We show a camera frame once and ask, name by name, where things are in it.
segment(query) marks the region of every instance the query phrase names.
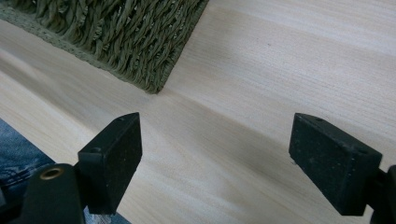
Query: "wood grain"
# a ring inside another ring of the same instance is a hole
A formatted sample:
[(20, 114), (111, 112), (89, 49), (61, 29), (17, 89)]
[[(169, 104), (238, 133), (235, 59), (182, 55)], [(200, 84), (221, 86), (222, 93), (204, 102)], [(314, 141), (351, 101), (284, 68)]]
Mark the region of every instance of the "wood grain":
[(293, 114), (396, 162), (396, 4), (211, 0), (164, 90), (147, 95), (0, 21), (0, 116), (57, 162), (138, 111), (133, 223), (368, 223), (340, 217), (288, 153)]

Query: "blue denim fabric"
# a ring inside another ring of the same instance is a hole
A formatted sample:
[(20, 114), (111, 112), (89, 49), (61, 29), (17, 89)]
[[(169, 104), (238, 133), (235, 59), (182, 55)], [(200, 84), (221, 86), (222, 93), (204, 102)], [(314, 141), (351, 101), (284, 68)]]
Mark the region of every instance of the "blue denim fabric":
[[(24, 196), (27, 181), (38, 169), (54, 161), (0, 119), (0, 206)], [(120, 214), (92, 215), (84, 209), (86, 223), (128, 222)]]

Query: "light wood surface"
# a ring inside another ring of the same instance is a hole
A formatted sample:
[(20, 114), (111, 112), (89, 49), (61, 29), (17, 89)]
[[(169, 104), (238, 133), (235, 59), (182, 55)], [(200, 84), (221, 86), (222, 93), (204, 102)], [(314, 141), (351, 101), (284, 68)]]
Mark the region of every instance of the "light wood surface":
[(147, 95), (0, 21), (0, 116), (57, 162), (140, 112), (133, 223), (368, 223), (340, 217), (288, 153), (295, 112), (396, 162), (396, 4), (211, 0), (164, 90)]

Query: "woven basket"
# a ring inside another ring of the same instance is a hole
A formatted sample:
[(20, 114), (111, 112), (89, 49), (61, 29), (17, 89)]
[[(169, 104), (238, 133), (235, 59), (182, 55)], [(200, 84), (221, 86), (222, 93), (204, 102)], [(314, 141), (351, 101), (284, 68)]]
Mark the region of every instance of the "woven basket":
[(0, 0), (0, 19), (157, 93), (207, 1)]

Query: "black mechanical part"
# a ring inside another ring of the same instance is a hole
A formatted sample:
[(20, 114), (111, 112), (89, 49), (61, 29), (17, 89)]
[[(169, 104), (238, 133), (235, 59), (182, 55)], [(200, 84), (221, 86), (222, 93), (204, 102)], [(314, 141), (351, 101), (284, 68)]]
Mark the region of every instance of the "black mechanical part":
[(289, 153), (342, 216), (362, 216), (369, 204), (371, 223), (395, 223), (396, 168), (381, 171), (381, 153), (305, 114), (294, 116)]
[(114, 119), (78, 153), (78, 163), (54, 164), (30, 179), (25, 198), (0, 207), (0, 221), (84, 223), (82, 209), (115, 214), (142, 157), (139, 114)]

